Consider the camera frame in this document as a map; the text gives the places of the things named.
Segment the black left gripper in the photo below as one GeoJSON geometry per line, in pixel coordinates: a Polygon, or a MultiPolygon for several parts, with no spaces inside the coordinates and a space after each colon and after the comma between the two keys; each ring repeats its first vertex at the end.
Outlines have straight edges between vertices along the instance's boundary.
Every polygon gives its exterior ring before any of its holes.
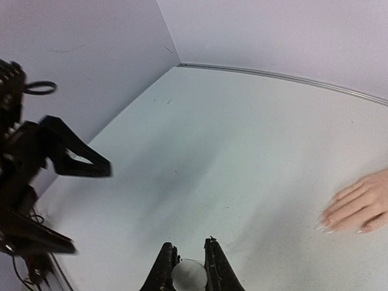
{"type": "Polygon", "coordinates": [[[110,161],[85,144],[60,118],[27,121],[3,144],[1,154],[1,252],[8,255],[73,254],[73,241],[31,218],[38,195],[30,183],[46,159],[62,176],[105,178],[110,161]]]}

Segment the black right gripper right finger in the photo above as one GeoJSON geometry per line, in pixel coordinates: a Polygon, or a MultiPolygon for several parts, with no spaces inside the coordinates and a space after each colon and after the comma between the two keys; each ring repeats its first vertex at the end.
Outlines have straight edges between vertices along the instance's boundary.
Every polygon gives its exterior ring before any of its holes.
{"type": "Polygon", "coordinates": [[[205,240],[205,269],[208,291],[245,291],[232,269],[219,242],[213,238],[205,240]]]}

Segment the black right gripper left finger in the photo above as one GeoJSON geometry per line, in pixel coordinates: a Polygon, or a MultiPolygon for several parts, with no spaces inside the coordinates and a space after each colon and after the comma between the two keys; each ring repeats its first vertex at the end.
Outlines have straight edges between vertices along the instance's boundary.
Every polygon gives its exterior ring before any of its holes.
{"type": "Polygon", "coordinates": [[[165,242],[140,291],[174,291],[172,270],[178,264],[178,249],[165,242]]]}

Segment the white nail polish cap brush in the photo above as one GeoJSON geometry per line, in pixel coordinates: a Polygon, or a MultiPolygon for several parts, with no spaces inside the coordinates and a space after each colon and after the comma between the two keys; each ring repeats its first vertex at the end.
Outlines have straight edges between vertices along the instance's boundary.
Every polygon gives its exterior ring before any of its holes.
{"type": "Polygon", "coordinates": [[[173,287],[177,291],[202,291],[208,277],[204,265],[194,260],[183,260],[172,270],[173,287]]]}

